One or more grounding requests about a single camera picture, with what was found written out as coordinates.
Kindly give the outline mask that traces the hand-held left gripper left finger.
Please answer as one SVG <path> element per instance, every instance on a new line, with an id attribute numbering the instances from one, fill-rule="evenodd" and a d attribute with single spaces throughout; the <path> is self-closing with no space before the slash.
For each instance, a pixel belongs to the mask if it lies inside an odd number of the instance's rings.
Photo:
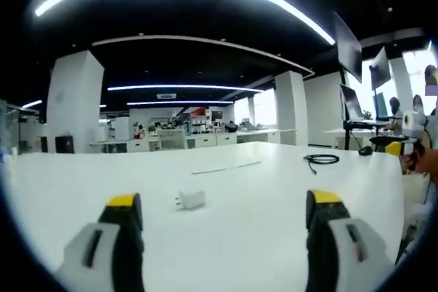
<path id="1" fill-rule="evenodd" d="M 144 291 L 139 193 L 112 198 L 64 248 L 56 279 L 66 291 Z"/>

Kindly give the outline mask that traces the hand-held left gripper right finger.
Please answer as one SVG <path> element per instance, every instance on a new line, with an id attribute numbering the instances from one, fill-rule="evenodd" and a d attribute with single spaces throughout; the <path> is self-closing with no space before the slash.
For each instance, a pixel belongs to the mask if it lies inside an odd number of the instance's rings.
<path id="1" fill-rule="evenodd" d="M 384 239 L 336 194 L 307 192 L 306 229 L 306 291 L 375 291 L 394 268 Z"/>

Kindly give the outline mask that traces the person's right hand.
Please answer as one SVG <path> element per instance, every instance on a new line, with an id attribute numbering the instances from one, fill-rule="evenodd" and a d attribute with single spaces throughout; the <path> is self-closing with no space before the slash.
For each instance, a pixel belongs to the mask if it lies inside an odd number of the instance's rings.
<path id="1" fill-rule="evenodd" d="M 433 182 L 437 182 L 437 149 L 429 148 L 422 143 L 422 154 L 415 152 L 412 155 L 403 155 L 400 163 L 403 172 L 429 174 Z"/>

